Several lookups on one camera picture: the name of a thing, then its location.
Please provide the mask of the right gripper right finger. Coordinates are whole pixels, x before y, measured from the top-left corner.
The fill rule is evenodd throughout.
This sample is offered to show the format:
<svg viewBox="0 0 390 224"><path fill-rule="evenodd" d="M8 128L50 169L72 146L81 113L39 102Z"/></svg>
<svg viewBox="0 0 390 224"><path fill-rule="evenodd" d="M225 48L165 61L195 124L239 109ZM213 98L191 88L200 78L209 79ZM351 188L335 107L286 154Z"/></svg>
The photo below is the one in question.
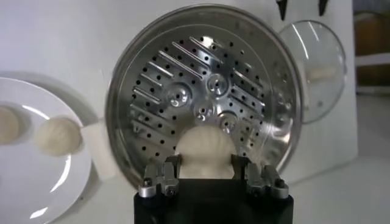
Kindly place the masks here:
<svg viewBox="0 0 390 224"><path fill-rule="evenodd" d="M245 156L232 155L234 180L243 180L246 192L254 197L269 196L278 200L289 197L289 187L272 165L253 163Z"/></svg>

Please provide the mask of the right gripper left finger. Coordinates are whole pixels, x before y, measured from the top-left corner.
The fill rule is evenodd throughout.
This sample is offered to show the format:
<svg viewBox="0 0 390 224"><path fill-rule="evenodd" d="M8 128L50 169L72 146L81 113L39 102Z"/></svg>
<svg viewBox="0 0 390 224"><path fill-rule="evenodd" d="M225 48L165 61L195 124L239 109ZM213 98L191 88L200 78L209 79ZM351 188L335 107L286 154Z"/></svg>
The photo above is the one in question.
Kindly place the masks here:
<svg viewBox="0 0 390 224"><path fill-rule="evenodd" d="M173 197L179 191L181 156L169 156L161 164L150 163L146 166L144 178L138 186L141 198L152 198L158 194Z"/></svg>

